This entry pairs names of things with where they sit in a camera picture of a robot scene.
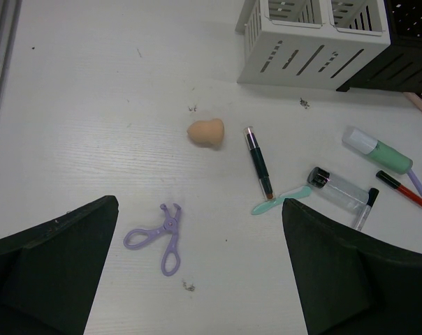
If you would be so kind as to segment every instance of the white bottle cap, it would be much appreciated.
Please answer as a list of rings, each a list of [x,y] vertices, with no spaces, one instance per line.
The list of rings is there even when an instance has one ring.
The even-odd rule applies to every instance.
[[[343,134],[343,142],[362,154],[368,155],[377,146],[378,140],[356,127],[348,127]]]

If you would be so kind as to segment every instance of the white plastic basket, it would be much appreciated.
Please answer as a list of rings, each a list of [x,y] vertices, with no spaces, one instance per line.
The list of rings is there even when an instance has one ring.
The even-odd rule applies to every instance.
[[[390,45],[383,0],[245,0],[236,31],[239,83],[337,89]]]

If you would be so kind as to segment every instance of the clear plastic bottle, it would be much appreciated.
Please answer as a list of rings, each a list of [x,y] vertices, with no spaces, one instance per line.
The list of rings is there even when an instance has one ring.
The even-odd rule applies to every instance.
[[[319,167],[313,169],[307,182],[315,186],[326,199],[354,213],[361,211],[368,202],[368,192]]]

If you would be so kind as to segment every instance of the teal spatula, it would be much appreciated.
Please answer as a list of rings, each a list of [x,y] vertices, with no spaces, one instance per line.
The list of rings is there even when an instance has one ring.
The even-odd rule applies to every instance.
[[[281,194],[276,199],[263,202],[262,204],[258,204],[255,208],[253,208],[252,215],[259,215],[259,214],[265,213],[269,209],[279,204],[282,204],[285,199],[302,199],[302,198],[308,197],[310,193],[312,193],[312,189],[309,186],[301,186],[301,187],[295,188],[292,191]]]

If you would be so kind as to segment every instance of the bottle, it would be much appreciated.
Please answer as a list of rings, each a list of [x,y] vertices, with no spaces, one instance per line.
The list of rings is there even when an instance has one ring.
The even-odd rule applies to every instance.
[[[342,141],[395,173],[408,173],[413,166],[411,159],[355,127],[346,129]]]
[[[307,182],[315,186],[319,193],[329,201],[356,214],[368,202],[368,192],[319,167],[313,169],[307,178]]]

